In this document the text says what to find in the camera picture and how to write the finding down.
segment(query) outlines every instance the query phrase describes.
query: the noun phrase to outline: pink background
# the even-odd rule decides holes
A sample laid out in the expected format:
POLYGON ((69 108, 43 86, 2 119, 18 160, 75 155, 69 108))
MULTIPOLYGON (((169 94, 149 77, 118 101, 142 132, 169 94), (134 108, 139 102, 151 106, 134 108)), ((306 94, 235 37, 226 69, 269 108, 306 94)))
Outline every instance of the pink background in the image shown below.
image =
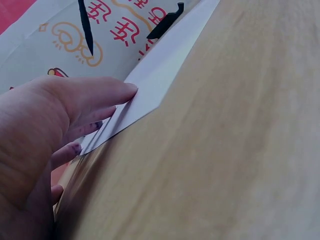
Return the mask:
POLYGON ((19 19, 35 0, 0 0, 0 34, 19 19))
MULTIPOLYGON (((17 21, 35 1, 36 0, 0 0, 0 34, 17 21)), ((58 183, 66 167, 66 165, 63 165, 52 172, 51 185, 58 183)))

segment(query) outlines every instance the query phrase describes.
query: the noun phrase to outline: white paper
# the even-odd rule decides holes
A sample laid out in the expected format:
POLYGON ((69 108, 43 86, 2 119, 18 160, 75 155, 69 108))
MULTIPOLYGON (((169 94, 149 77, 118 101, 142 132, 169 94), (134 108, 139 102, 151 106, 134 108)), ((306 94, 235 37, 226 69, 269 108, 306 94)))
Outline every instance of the white paper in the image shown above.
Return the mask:
POLYGON ((131 102, 118 106, 98 132, 84 138, 81 155, 99 147, 160 105, 218 3, 219 0, 200 2, 136 66, 125 80, 138 86, 136 96, 131 102))
POLYGON ((85 0, 91 16, 99 13, 90 18, 92 59, 78 1, 38 0, 0 36, 5 46, 0 50, 0 94, 55 68, 69 77, 110 76, 124 81, 156 42, 146 39, 159 23, 155 16, 163 18, 178 10, 178 2, 188 6, 192 1, 85 0), (123 25, 130 29, 118 34, 123 25), (124 41, 117 39, 124 34, 124 41))
POLYGON ((99 16, 90 18, 96 42, 92 58, 83 39, 78 1, 37 0, 0 36, 0 44, 5 46, 0 50, 0 94, 47 73, 62 77, 111 76, 136 84, 139 91, 134 99, 118 106, 99 131, 84 138, 81 154, 86 154, 160 105, 219 0, 202 0, 156 45, 146 39, 150 26, 154 28, 157 23, 151 21, 152 14, 175 12, 178 2, 188 7, 192 1, 86 0, 88 12, 89 7, 101 6, 99 16), (135 22, 139 34, 125 43, 115 39, 111 31, 116 32, 120 24, 131 24, 128 20, 135 22))

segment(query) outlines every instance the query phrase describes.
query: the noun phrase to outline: orange cartoon drawing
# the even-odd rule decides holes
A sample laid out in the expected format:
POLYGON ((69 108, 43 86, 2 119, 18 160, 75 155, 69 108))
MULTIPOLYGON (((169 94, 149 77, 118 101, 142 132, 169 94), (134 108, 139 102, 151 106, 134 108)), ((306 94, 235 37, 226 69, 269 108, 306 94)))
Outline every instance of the orange cartoon drawing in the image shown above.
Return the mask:
POLYGON ((63 77, 63 78, 68 78, 68 75, 62 71, 60 68, 55 67, 55 68, 50 68, 47 72, 48 75, 54 75, 54 76, 58 76, 58 77, 63 77))

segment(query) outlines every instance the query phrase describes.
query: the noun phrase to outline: wooden table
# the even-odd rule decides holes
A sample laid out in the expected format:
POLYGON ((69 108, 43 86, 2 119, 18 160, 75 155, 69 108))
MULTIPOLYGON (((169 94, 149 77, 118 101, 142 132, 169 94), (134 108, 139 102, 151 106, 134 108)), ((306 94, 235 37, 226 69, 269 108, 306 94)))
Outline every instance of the wooden table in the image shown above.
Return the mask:
POLYGON ((319 239, 319 13, 221 0, 160 108, 76 167, 57 236, 319 239))

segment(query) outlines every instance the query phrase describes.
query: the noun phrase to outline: painted fingernail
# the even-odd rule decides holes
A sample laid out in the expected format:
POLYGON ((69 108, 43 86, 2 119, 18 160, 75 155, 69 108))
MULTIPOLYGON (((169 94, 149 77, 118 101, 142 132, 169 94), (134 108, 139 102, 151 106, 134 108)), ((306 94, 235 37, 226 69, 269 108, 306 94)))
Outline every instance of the painted fingernail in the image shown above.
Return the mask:
POLYGON ((130 83, 130 82, 126 82, 125 83, 129 88, 130 90, 132 91, 136 91, 138 89, 138 87, 136 85, 134 85, 133 83, 130 83))
POLYGON ((78 156, 81 151, 82 151, 82 147, 81 147, 81 144, 75 144, 72 146, 73 150, 74 150, 74 153, 78 156))
POLYGON ((100 129, 102 127, 103 123, 102 123, 102 121, 97 121, 94 124, 95 124, 96 129, 100 129))

